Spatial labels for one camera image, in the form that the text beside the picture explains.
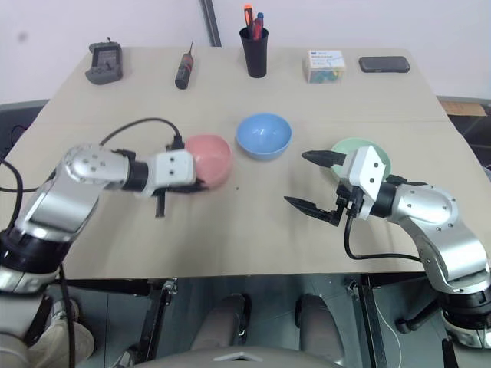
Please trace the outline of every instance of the blue bowl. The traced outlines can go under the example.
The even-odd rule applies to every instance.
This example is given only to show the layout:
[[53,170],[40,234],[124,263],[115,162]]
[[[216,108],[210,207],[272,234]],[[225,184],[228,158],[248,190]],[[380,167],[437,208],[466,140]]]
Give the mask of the blue bowl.
[[275,159],[290,144],[292,128],[278,115],[258,113],[240,123],[236,139],[253,159]]

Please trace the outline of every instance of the smartphone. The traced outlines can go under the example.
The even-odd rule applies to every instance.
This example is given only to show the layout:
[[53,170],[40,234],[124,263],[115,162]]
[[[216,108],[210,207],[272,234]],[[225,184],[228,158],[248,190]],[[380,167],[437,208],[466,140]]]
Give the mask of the smartphone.
[[404,56],[363,56],[358,62],[365,73],[407,73],[411,68]]

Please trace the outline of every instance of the green bowl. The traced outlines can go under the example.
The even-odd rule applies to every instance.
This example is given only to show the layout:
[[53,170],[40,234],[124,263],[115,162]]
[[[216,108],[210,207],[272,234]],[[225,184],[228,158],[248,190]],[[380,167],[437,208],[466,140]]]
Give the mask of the green bowl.
[[[375,148],[377,154],[382,159],[382,163],[385,164],[385,171],[384,171],[384,180],[385,180],[390,175],[390,171],[392,167],[390,164],[389,156],[376,143],[370,140],[363,140],[361,138],[346,138],[345,140],[340,140],[335,145],[333,145],[331,150],[339,153],[350,153],[351,151],[355,151],[362,146],[373,146]],[[341,175],[341,166],[334,165],[331,167],[331,170],[339,179],[339,176]]]

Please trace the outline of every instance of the red pen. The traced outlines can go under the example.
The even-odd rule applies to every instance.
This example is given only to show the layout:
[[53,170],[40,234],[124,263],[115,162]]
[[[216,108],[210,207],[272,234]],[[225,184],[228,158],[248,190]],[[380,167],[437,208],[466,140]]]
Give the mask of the red pen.
[[252,39],[254,41],[262,38],[262,27],[264,26],[264,15],[258,13],[257,19],[254,20],[254,28],[252,29]]
[[245,4],[244,5],[244,17],[245,17],[245,25],[249,30],[249,37],[252,37],[252,25],[254,23],[254,14],[252,13],[252,5]]

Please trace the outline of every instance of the white wall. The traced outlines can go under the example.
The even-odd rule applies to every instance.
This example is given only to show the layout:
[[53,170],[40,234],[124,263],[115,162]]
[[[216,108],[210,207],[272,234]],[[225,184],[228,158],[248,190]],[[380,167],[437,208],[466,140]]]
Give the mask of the white wall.
[[198,0],[0,0],[0,104],[52,97],[107,36],[122,46],[209,45]]
[[[255,13],[264,12],[270,46],[406,48],[435,94],[491,99],[490,0],[251,3]],[[213,4],[222,45],[239,45],[243,2]]]

